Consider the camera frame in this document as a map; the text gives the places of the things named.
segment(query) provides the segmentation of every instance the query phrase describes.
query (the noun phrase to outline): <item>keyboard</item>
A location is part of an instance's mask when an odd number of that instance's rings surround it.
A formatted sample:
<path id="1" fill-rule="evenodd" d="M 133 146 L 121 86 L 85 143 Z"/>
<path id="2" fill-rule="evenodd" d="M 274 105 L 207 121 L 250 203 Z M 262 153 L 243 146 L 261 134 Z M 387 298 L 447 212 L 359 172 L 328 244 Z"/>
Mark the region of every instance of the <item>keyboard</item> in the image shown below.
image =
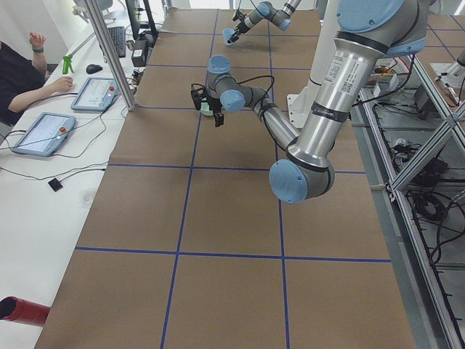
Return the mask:
<path id="1" fill-rule="evenodd" d="M 108 33 L 110 33 L 111 41 L 115 44 L 116 52 L 118 57 L 126 56 L 126 34 L 124 33 L 124 27 L 109 27 Z"/>

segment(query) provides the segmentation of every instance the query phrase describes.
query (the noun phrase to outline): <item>tablet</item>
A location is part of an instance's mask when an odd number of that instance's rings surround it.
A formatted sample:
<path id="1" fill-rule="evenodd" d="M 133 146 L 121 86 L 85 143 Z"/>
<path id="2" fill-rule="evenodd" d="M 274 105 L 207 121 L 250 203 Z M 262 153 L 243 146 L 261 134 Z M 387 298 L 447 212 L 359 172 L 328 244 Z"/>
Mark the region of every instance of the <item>tablet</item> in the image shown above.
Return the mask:
<path id="1" fill-rule="evenodd" d="M 71 104 L 71 109 L 74 111 L 106 111 L 118 93 L 118 85 L 112 78 L 87 78 Z"/>
<path id="2" fill-rule="evenodd" d="M 74 128 L 76 118 L 71 115 L 42 113 L 12 148 L 13 153 L 51 156 Z"/>

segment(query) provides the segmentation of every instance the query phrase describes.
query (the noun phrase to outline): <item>small black box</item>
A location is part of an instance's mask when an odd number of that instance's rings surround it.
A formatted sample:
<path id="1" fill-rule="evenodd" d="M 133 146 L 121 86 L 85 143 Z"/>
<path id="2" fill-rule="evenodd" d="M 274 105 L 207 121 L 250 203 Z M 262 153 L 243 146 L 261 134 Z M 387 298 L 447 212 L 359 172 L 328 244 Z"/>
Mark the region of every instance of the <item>small black box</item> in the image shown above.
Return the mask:
<path id="1" fill-rule="evenodd" d="M 134 67 L 145 67 L 147 62 L 148 45 L 147 40 L 136 40 L 134 51 L 132 52 L 132 64 Z"/>

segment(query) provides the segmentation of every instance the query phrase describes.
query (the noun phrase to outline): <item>person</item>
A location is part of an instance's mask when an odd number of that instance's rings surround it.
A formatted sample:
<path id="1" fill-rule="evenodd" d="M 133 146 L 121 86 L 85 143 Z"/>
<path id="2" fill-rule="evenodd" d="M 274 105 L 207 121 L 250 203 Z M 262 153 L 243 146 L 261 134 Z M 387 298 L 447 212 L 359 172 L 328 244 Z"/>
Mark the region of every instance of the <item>person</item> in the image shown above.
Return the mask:
<path id="1" fill-rule="evenodd" d="M 44 85 L 47 73 L 45 40 L 41 34 L 29 33 L 32 60 L 0 41 L 0 122 L 8 126 L 15 125 L 29 105 L 55 92 L 68 92 L 73 86 L 70 76 Z"/>

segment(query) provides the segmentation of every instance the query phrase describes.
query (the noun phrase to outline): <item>person's arm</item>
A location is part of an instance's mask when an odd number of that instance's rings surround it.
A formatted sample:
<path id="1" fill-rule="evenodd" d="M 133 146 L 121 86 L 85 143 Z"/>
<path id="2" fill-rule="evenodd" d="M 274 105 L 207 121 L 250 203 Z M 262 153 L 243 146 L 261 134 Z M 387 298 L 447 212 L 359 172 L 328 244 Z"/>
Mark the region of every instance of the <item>person's arm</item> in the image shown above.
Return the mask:
<path id="1" fill-rule="evenodd" d="M 33 31 L 29 33 L 29 43 L 33 50 L 32 65 L 44 76 L 47 72 L 47 61 L 44 54 L 44 43 L 46 39 L 45 36 L 34 33 Z"/>
<path id="2" fill-rule="evenodd" d="M 20 113 L 21 111 L 25 111 L 32 103 L 48 97 L 55 92 L 68 92 L 72 86 L 73 78 L 70 76 L 63 76 L 55 82 L 45 85 L 40 89 L 33 89 L 32 91 L 16 95 L 9 104 L 8 109 L 14 113 Z"/>

